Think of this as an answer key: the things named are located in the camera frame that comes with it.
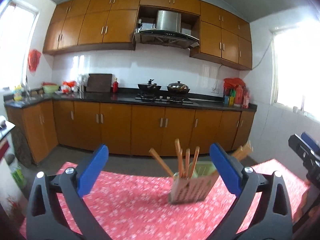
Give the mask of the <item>red bottle on counter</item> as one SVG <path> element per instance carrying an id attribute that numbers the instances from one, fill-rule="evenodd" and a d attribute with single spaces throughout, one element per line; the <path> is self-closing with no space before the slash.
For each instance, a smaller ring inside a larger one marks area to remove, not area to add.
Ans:
<path id="1" fill-rule="evenodd" d="M 112 84 L 112 92 L 117 93 L 119 87 L 118 79 L 115 77 L 114 82 Z"/>

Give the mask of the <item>green bowl on counter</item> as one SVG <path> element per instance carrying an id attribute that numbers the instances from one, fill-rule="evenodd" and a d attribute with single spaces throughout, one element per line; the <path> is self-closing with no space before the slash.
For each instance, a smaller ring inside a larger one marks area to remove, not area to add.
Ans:
<path id="1" fill-rule="evenodd" d="M 50 82 L 43 82 L 42 89 L 46 94 L 52 94 L 59 90 L 59 85 Z"/>

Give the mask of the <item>perforated metal utensil holder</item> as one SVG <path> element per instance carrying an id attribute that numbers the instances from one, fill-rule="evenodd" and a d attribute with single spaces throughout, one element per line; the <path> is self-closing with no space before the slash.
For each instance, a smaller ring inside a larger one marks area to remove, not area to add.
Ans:
<path id="1" fill-rule="evenodd" d="M 204 201 L 218 177 L 219 173 L 211 161 L 198 161 L 191 178 L 180 178 L 179 173 L 175 173 L 169 193 L 169 203 L 185 204 Z"/>

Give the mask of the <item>dark cutting board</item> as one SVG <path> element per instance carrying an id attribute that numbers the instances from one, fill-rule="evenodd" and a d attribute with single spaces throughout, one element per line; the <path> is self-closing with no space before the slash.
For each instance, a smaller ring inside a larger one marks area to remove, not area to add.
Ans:
<path id="1" fill-rule="evenodd" d="M 111 91 L 112 74 L 89 74 L 86 92 L 109 93 Z"/>

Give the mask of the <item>chopsticks in holder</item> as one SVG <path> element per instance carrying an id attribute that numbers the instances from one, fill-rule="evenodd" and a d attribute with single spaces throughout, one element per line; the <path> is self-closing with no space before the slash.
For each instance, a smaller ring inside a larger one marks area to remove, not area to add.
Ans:
<path id="1" fill-rule="evenodd" d="M 178 178 L 191 178 L 195 173 L 195 166 L 197 163 L 197 159 L 199 156 L 200 148 L 197 146 L 195 150 L 194 157 L 192 162 L 190 162 L 190 149 L 188 148 L 185 152 L 185 158 L 183 158 L 183 150 L 180 145 L 180 140 L 175 140 L 175 150 L 178 159 Z M 233 152 L 232 156 L 235 157 L 238 161 L 245 159 L 250 153 L 253 152 L 253 147 L 251 146 L 251 142 L 247 141 L 243 146 L 240 146 L 235 152 Z M 152 157 L 161 165 L 161 167 L 167 172 L 167 174 L 174 178 L 174 173 L 169 168 L 169 166 L 164 162 L 164 160 L 159 156 L 159 154 L 155 151 L 154 148 L 150 148 L 149 153 Z"/>

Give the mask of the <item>steel range hood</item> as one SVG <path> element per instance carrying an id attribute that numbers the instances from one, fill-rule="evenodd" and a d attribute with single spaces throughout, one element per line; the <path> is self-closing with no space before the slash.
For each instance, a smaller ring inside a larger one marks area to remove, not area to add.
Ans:
<path id="1" fill-rule="evenodd" d="M 200 17 L 187 12 L 141 7 L 135 41 L 181 49 L 200 45 Z"/>

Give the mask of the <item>red plastic bag right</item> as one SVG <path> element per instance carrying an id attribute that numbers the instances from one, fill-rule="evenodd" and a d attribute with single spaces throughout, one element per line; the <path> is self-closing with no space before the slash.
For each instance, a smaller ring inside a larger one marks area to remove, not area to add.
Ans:
<path id="1" fill-rule="evenodd" d="M 249 90 L 242 79 L 238 77 L 224 79 L 223 100 L 226 106 L 248 109 L 249 98 Z"/>

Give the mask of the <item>black gas stove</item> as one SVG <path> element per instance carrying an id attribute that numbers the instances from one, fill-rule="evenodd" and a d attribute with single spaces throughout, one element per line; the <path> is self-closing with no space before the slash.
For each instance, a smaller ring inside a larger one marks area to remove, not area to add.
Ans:
<path id="1" fill-rule="evenodd" d="M 194 104 L 188 98 L 175 98 L 175 97 L 161 96 L 161 95 L 138 94 L 135 97 L 135 100 L 138 100 L 141 102 L 161 103 L 161 104 L 171 104 L 171 103 L 175 103 L 178 105 L 193 105 Z"/>

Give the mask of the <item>black wok left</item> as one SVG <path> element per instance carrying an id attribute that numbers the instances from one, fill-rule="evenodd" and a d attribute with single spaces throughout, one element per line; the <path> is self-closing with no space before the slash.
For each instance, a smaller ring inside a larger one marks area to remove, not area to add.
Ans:
<path id="1" fill-rule="evenodd" d="M 138 88 L 142 94 L 155 95 L 160 89 L 161 86 L 157 83 L 153 83 L 154 79 L 150 79 L 148 83 L 139 83 Z"/>

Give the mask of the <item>red bag on wall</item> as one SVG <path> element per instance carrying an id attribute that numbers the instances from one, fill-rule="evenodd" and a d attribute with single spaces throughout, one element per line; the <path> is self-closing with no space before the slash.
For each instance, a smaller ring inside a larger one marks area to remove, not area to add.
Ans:
<path id="1" fill-rule="evenodd" d="M 31 49 L 28 54 L 28 68 L 29 72 L 35 73 L 40 62 L 42 53 L 36 49 Z"/>

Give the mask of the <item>upper wooden kitchen cabinets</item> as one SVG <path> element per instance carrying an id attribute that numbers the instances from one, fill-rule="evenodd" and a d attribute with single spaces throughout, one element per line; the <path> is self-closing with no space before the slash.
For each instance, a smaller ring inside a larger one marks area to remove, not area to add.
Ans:
<path id="1" fill-rule="evenodd" d="M 187 12 L 200 17 L 200 45 L 192 58 L 238 70 L 252 69 L 249 23 L 201 0 L 70 0 L 56 6 L 47 30 L 43 52 L 93 49 L 135 50 L 134 33 L 141 7 Z"/>

